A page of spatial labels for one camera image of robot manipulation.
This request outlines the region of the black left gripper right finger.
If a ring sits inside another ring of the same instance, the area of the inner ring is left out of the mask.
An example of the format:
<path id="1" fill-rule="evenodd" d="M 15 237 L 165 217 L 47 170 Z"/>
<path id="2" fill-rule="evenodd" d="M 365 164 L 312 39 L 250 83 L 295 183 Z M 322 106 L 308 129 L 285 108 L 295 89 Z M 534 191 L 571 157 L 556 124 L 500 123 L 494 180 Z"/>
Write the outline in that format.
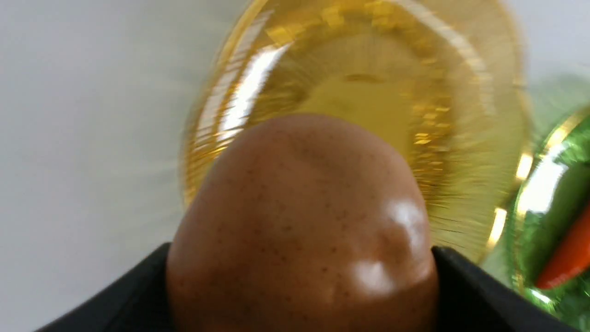
<path id="1" fill-rule="evenodd" d="M 432 248 L 440 281 L 436 332 L 574 332 L 449 247 Z"/>

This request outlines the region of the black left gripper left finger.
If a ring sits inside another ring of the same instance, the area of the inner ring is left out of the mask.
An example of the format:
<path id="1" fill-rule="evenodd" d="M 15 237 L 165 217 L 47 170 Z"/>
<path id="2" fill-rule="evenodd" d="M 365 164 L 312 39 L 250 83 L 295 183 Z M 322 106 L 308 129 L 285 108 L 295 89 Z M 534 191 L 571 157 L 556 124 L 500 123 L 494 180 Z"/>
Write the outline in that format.
<path id="1" fill-rule="evenodd" d="M 165 287 L 169 243 L 40 332 L 174 332 Z"/>

